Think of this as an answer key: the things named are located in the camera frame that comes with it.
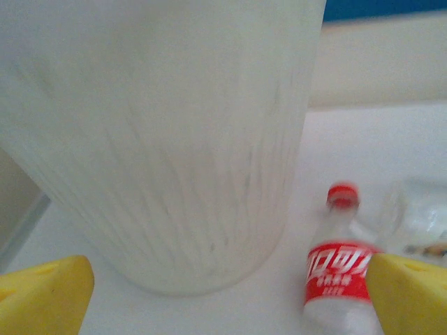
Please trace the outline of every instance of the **yellow object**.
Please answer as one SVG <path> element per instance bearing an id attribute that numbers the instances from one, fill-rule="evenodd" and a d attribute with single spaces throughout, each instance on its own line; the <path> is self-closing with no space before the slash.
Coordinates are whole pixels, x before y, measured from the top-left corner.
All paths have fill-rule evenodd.
<path id="1" fill-rule="evenodd" d="M 447 269 L 376 254 L 366 282 L 385 335 L 447 335 Z"/>
<path id="2" fill-rule="evenodd" d="M 0 335 L 76 335 L 94 286 L 85 256 L 0 276 Z"/>

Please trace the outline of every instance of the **red label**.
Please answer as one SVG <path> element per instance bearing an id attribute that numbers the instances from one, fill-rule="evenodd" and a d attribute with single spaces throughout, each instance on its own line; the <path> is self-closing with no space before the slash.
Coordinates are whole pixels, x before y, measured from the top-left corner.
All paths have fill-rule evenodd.
<path id="1" fill-rule="evenodd" d="M 365 275 L 372 255 L 381 251 L 357 241 L 316 246 L 307 258 L 306 300 L 346 297 L 370 302 Z"/>

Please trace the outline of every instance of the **clear plastic bottle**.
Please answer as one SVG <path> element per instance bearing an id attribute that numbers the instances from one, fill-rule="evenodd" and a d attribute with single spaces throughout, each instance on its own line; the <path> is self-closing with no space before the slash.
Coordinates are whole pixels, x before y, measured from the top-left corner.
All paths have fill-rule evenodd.
<path id="1" fill-rule="evenodd" d="M 304 313 L 331 335 L 383 334 L 365 283 L 367 263 L 380 250 L 356 220 L 359 204 L 355 185 L 331 186 L 330 212 L 312 240 L 307 259 Z"/>

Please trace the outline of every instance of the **frosted glass cup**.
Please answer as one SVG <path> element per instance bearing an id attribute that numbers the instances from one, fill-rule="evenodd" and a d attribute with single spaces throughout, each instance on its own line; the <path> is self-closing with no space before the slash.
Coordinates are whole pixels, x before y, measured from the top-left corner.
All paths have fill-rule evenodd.
<path id="1" fill-rule="evenodd" d="M 286 222 L 323 10 L 3 1 L 0 145 L 134 283 L 236 283 Z"/>

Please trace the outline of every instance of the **blue wall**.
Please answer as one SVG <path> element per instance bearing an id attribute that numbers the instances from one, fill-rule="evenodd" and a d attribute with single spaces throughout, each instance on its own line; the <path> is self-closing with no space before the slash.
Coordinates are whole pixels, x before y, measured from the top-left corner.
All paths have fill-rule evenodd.
<path id="1" fill-rule="evenodd" d="M 324 22 L 447 8 L 447 0 L 327 0 Z"/>

